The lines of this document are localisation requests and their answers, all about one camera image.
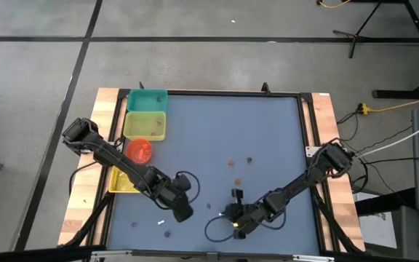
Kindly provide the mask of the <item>yellow-green plastic bin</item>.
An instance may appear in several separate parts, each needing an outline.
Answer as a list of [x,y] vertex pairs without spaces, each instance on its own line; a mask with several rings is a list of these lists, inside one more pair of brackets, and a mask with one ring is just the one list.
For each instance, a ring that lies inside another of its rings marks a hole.
[[129,140],[161,141],[166,128],[167,115],[163,111],[131,111],[125,116],[123,136]]

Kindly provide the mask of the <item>teal plastic bin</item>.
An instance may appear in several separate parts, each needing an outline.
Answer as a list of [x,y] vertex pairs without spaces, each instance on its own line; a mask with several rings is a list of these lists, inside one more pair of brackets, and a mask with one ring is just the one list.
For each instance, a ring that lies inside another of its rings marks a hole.
[[167,111],[168,92],[161,89],[136,89],[129,91],[128,111]]

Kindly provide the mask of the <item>light wooden side board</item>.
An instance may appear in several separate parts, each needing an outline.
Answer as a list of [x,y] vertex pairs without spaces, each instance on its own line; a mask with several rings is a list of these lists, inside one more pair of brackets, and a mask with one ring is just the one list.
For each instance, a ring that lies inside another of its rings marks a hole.
[[[110,135],[115,109],[119,108],[122,113],[125,110],[125,105],[117,101],[118,94],[118,88],[100,88],[96,94],[90,119],[97,124],[100,135],[105,139]],[[91,215],[98,199],[102,166],[94,163],[91,154],[84,154],[80,156],[77,169],[57,242],[59,245],[74,237]]]
[[[330,95],[328,93],[312,93],[311,95],[320,143],[338,138],[338,127]],[[327,183],[335,220],[354,245],[365,251],[350,179],[347,175],[343,175],[340,178],[329,178]]]

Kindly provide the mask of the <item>black tripod stand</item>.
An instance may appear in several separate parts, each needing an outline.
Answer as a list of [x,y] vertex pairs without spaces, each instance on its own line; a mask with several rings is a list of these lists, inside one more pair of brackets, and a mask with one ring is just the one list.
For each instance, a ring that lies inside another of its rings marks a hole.
[[371,13],[367,16],[366,20],[360,25],[359,29],[355,33],[347,33],[347,32],[337,31],[337,30],[332,31],[334,34],[345,36],[346,38],[351,39],[350,49],[348,52],[349,59],[351,59],[354,56],[354,50],[355,50],[356,44],[359,43],[360,40],[364,39],[364,36],[360,36],[360,33],[362,32],[364,27],[368,24],[372,16],[375,14],[377,9],[380,7],[380,5],[383,2],[383,0],[360,0],[360,1],[361,2],[366,2],[366,1],[376,2],[376,5],[371,11]]

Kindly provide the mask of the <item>yellow slotted plastic basket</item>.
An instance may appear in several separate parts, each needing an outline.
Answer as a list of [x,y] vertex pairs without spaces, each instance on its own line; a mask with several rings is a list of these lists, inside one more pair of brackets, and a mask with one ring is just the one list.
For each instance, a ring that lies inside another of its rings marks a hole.
[[116,166],[111,168],[108,191],[117,194],[139,194],[140,192],[130,182],[127,174]]

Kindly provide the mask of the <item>orange translucent round bowl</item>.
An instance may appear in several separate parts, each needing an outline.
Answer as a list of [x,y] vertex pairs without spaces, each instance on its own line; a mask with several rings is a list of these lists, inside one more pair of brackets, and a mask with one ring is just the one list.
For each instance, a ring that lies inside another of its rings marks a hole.
[[135,164],[147,164],[153,156],[153,146],[148,140],[137,138],[128,143],[125,154]]

